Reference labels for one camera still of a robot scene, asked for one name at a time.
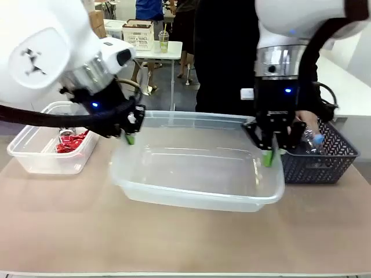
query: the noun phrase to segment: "tabletop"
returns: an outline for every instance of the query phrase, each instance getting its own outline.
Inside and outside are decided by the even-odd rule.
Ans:
[[[317,66],[318,81],[328,85],[336,95],[339,105],[335,110],[337,117],[371,116],[371,87],[324,56],[318,59]],[[333,103],[326,89],[321,89],[321,95]]]
[[[74,176],[0,173],[0,270],[29,275],[238,275],[371,272],[371,186],[286,187],[257,213],[129,200],[111,183],[120,140],[101,139]]]
[[[139,59],[179,60],[181,57],[182,46],[182,42],[169,42],[168,52],[162,53],[159,41],[155,41],[151,50],[137,50],[136,57]]]

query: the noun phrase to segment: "clear plastic container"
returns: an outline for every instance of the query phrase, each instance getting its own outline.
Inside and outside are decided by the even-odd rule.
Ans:
[[[285,189],[280,156],[262,165],[245,120],[147,111],[135,144],[122,140],[115,150],[112,180],[128,198],[149,203],[244,212],[275,203]]]
[[[113,20],[113,19],[104,19],[104,28],[106,33],[113,38],[123,39],[122,37],[122,27],[126,24],[126,21],[122,20]]]
[[[86,115],[86,110],[69,101],[49,104],[43,111],[56,115]],[[86,129],[76,128],[77,134]],[[59,129],[26,126],[8,145],[8,154],[14,156],[23,168],[33,174],[78,174],[92,154],[99,135],[89,132],[81,145],[70,153],[56,153]]]

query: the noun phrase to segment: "table leg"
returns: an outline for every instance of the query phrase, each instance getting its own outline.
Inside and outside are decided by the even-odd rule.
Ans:
[[[175,111],[175,103],[174,103],[174,68],[175,68],[175,61],[172,60],[172,87],[171,87],[171,97],[170,97],[170,111]]]

